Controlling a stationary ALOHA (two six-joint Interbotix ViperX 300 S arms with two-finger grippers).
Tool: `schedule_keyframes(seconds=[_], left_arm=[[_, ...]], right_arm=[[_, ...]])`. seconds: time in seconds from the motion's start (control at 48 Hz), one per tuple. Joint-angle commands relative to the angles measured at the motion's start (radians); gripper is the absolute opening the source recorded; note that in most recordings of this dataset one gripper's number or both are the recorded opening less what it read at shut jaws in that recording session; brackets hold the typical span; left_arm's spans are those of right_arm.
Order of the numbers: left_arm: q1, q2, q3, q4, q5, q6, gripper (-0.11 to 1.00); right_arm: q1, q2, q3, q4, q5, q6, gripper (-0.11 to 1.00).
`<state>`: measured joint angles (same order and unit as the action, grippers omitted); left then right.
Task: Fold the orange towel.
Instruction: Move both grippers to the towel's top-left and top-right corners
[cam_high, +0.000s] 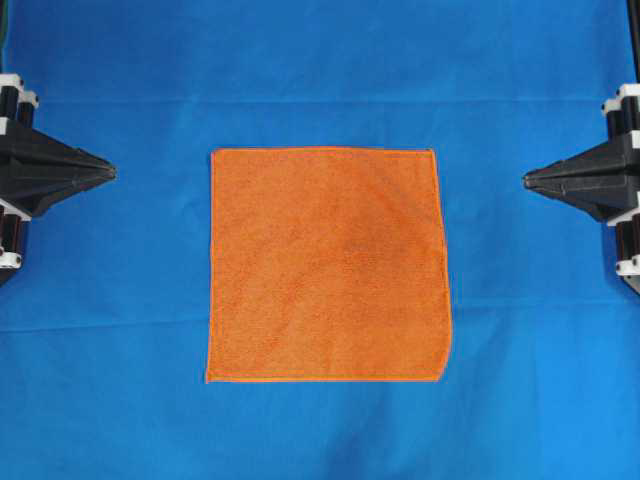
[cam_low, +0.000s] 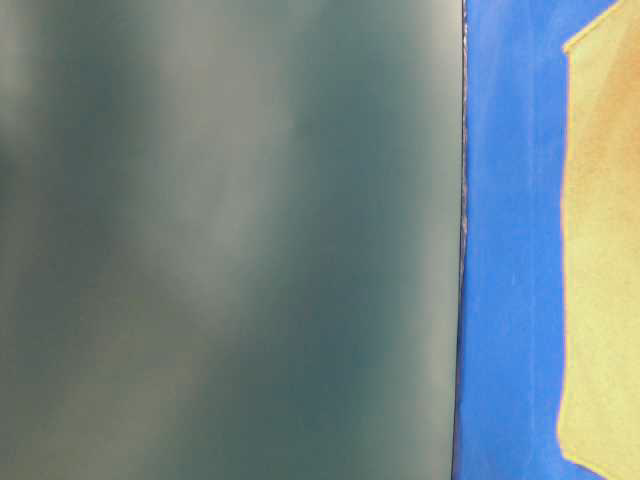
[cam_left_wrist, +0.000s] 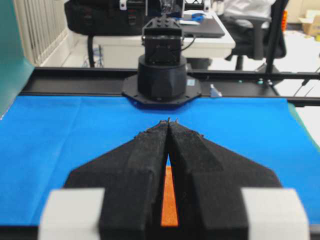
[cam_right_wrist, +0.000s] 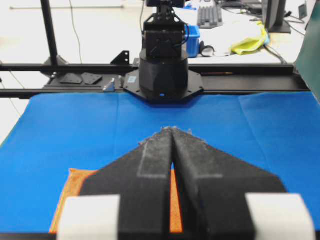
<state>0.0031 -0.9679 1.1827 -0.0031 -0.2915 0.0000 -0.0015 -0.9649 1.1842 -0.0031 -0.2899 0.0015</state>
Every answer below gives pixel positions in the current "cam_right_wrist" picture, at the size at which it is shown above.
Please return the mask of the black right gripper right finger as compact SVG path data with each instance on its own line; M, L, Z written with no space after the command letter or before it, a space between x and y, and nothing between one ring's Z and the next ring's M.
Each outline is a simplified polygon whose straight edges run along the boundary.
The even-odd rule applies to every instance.
M313 240L299 194L281 179L177 128L171 131L177 174L206 240Z

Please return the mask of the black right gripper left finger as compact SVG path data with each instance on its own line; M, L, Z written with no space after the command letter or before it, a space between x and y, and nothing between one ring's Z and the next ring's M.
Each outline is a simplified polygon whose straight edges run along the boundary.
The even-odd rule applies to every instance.
M136 149L88 176L67 198L60 240L161 240L169 232L172 131L162 129Z

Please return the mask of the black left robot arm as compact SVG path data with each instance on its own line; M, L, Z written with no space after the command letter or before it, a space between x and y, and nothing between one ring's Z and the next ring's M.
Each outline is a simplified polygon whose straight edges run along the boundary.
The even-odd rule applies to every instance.
M189 26L174 12L184 0L148 0L155 7L143 23L139 67L125 75L123 89L151 103L177 102L204 90L202 76L191 71L183 48Z

